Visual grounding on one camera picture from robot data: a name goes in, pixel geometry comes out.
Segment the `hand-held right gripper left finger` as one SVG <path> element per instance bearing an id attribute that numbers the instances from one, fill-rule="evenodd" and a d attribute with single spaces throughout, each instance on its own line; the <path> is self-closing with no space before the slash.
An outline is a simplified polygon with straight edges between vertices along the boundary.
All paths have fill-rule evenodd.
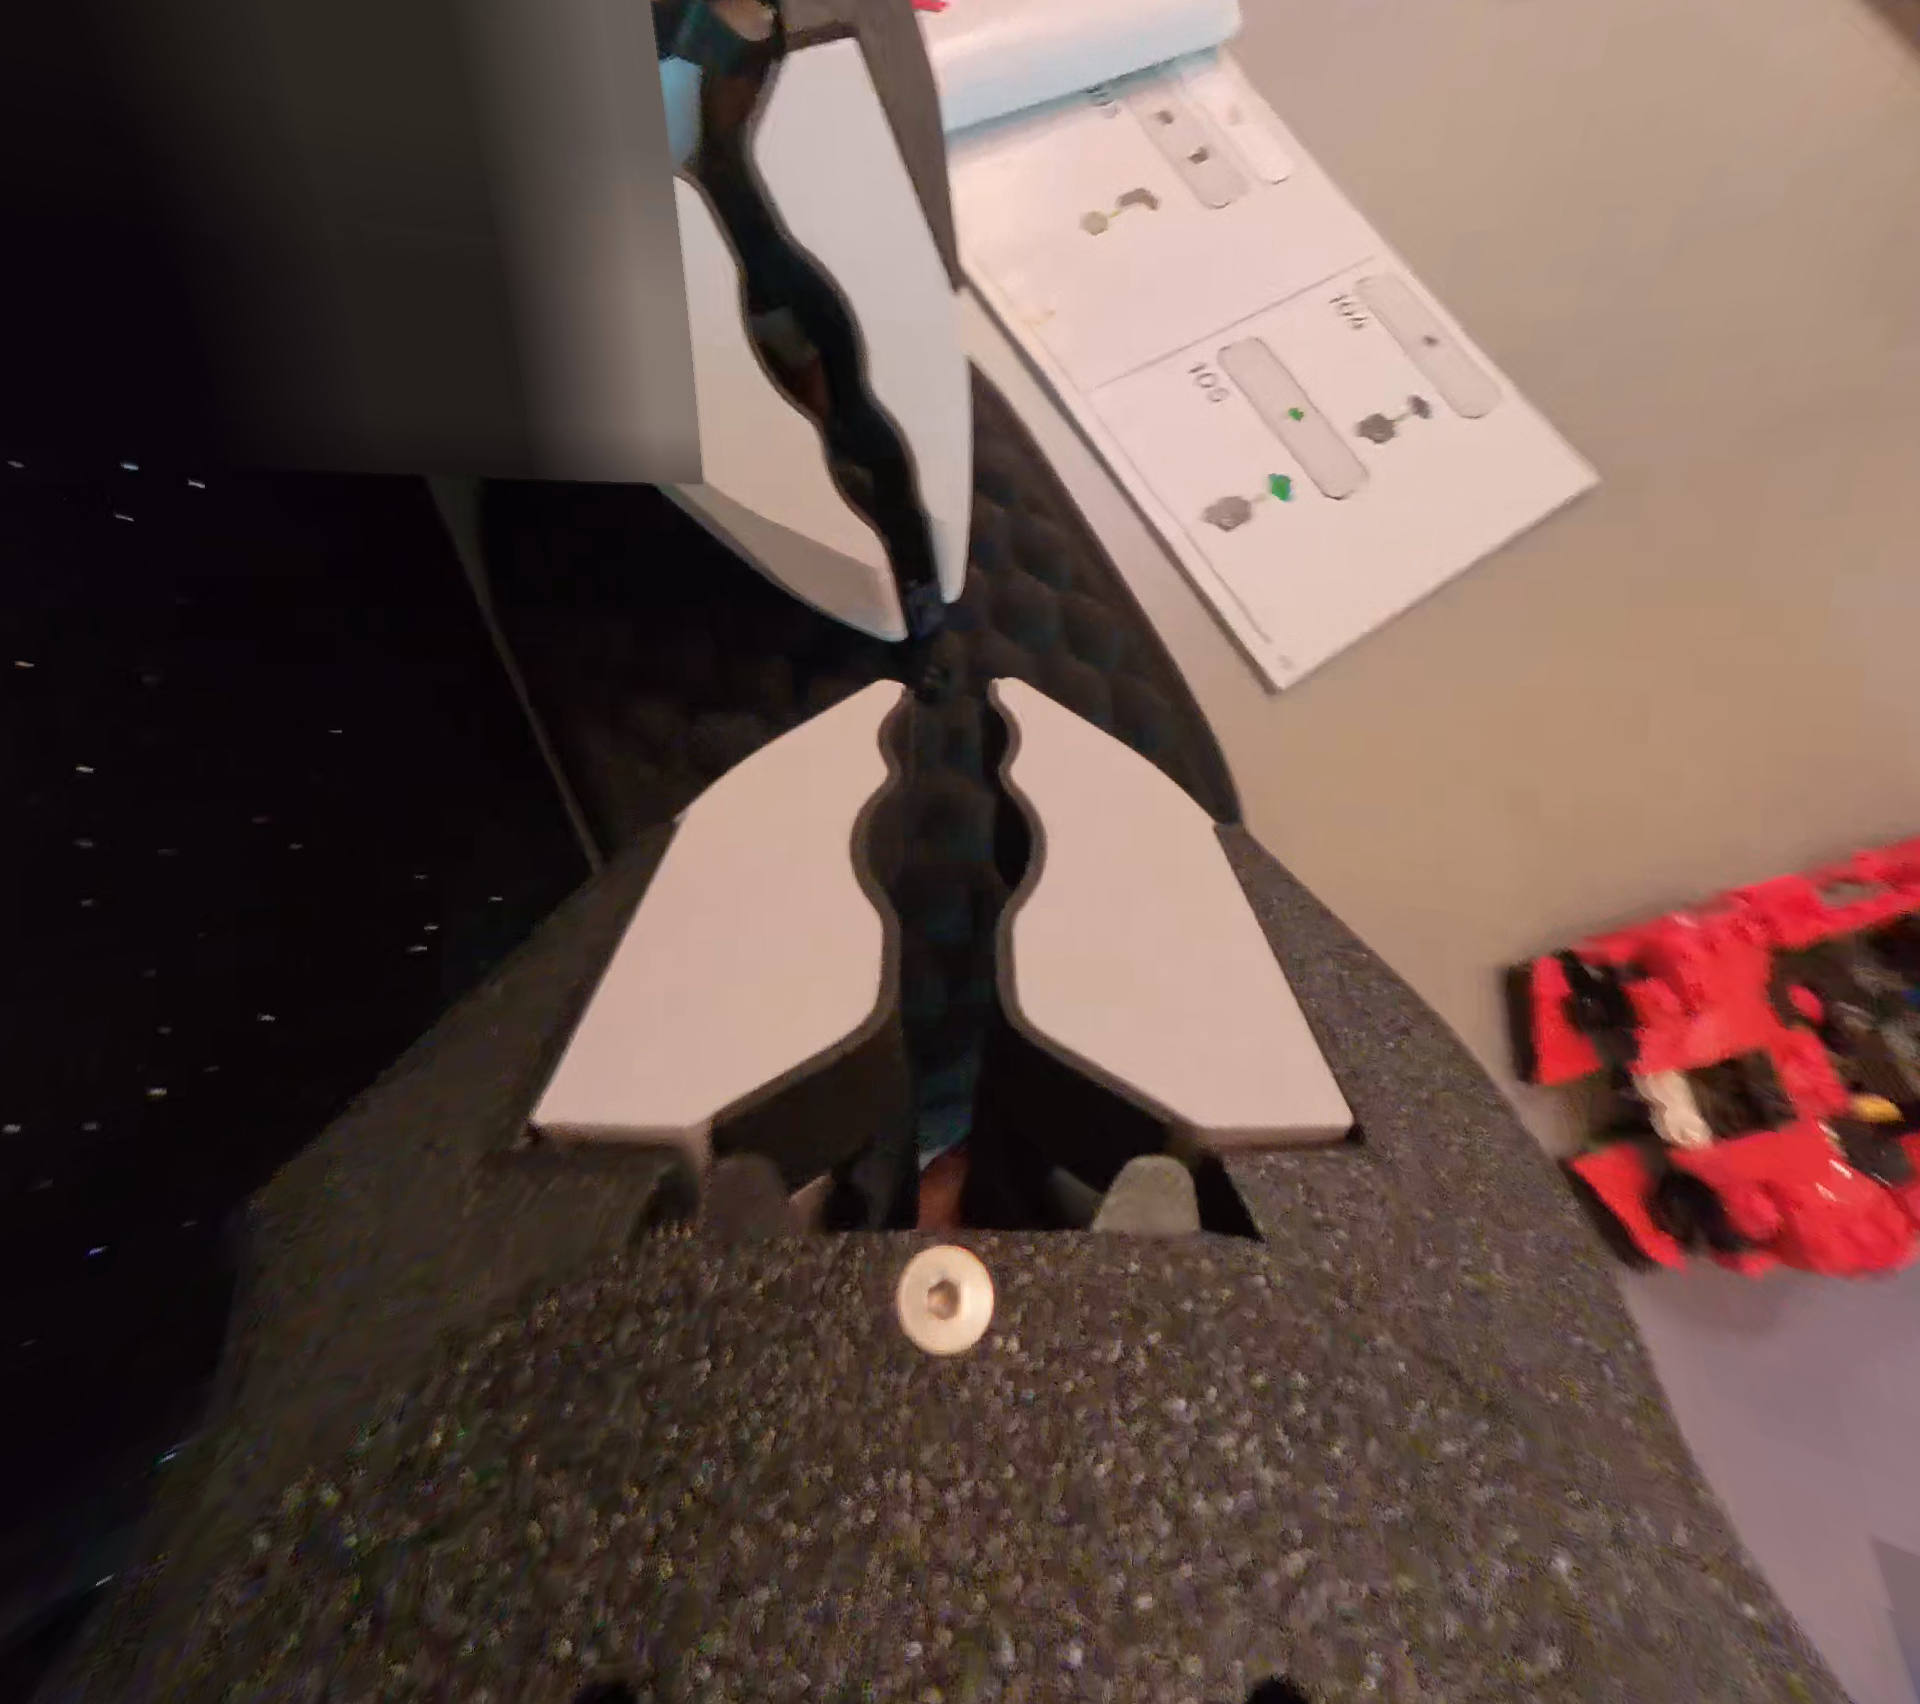
<path id="1" fill-rule="evenodd" d="M 683 1157 L 851 1157 L 906 1094 L 900 917 L 879 863 L 902 682 L 726 769 L 677 817 L 531 1125 Z"/>

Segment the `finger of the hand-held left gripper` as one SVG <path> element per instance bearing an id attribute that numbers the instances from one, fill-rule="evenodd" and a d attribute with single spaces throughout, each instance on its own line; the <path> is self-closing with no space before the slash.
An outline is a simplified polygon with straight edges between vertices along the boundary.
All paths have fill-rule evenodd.
<path id="1" fill-rule="evenodd" d="M 837 290 L 851 341 L 829 373 L 834 472 L 880 527 L 902 606 L 968 576 L 974 499 L 973 371 L 957 287 L 859 43 L 752 43 L 752 151 L 792 238 Z"/>
<path id="2" fill-rule="evenodd" d="M 837 473 L 848 309 L 784 228 L 754 154 L 754 83 L 665 55 L 700 472 L 666 491 L 758 574 L 883 642 L 909 636 L 894 554 Z"/>

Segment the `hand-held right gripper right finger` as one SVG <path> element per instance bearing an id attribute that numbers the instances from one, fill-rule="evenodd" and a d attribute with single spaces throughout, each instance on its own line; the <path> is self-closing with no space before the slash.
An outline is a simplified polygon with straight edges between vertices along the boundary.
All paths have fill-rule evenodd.
<path id="1" fill-rule="evenodd" d="M 1213 814 L 1039 686 L 988 700 L 1029 840 L 996 949 L 1020 1037 L 1210 1155 L 1345 1139 L 1353 1106 Z"/>

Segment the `small black lego piece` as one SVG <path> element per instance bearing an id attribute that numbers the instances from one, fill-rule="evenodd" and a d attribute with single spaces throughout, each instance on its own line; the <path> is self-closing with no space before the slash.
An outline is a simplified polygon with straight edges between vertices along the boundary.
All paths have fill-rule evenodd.
<path id="1" fill-rule="evenodd" d="M 963 676 L 963 647 L 949 626 L 949 603 L 936 582 L 914 582 L 904 597 L 906 634 L 898 646 L 900 682 L 921 704 L 940 704 Z"/>

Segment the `lego instruction booklet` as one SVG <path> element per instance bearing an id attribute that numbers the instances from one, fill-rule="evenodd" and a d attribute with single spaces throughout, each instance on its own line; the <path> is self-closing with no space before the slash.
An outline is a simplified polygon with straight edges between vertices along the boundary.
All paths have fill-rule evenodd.
<path id="1" fill-rule="evenodd" d="M 1594 491 L 1233 55 L 1238 0 L 910 0 L 978 302 L 1268 689 Z"/>

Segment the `red lego car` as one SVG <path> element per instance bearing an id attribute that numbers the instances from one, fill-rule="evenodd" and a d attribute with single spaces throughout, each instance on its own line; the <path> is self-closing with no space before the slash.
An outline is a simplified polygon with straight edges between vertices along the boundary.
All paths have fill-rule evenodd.
<path id="1" fill-rule="evenodd" d="M 1720 891 L 1505 973 L 1517 1076 L 1621 1262 L 1874 1277 L 1918 1247 L 1918 840 Z"/>

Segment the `black dimpled cushion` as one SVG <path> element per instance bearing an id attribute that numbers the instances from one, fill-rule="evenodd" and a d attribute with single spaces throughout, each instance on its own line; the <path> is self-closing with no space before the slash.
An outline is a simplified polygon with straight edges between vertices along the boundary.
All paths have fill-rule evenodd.
<path id="1" fill-rule="evenodd" d="M 478 547 L 532 711 L 601 852 L 665 826 L 774 735 L 925 668 L 928 776 L 958 819 L 987 780 L 998 679 L 1152 762 L 1220 823 L 1237 785 L 1189 682 L 1002 392 L 973 371 L 973 544 L 936 639 L 859 631 L 807 606 L 656 489 L 491 482 Z"/>

